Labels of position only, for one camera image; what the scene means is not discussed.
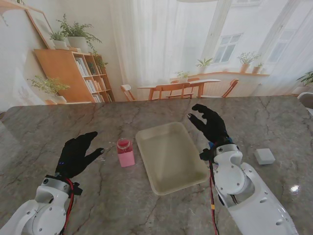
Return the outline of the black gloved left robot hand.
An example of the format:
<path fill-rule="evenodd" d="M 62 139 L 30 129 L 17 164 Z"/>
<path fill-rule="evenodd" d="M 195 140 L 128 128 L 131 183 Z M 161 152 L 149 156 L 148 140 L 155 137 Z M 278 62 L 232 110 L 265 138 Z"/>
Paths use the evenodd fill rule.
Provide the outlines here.
<path fill-rule="evenodd" d="M 71 179 L 82 173 L 88 165 L 104 153 L 104 148 L 98 148 L 90 154 L 86 154 L 92 140 L 98 132 L 89 132 L 68 140 L 61 152 L 55 173 Z"/>

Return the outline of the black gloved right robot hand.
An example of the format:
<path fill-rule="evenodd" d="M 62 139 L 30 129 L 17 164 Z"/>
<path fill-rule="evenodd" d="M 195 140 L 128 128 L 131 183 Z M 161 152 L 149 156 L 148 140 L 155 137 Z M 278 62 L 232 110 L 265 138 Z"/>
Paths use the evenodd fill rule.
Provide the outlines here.
<path fill-rule="evenodd" d="M 202 118 L 206 120 L 206 123 L 204 123 L 192 113 L 188 114 L 188 119 L 203 133 L 208 141 L 216 146 L 233 143 L 226 131 L 224 120 L 218 113 L 201 104 L 195 104 L 192 110 L 201 113 Z"/>

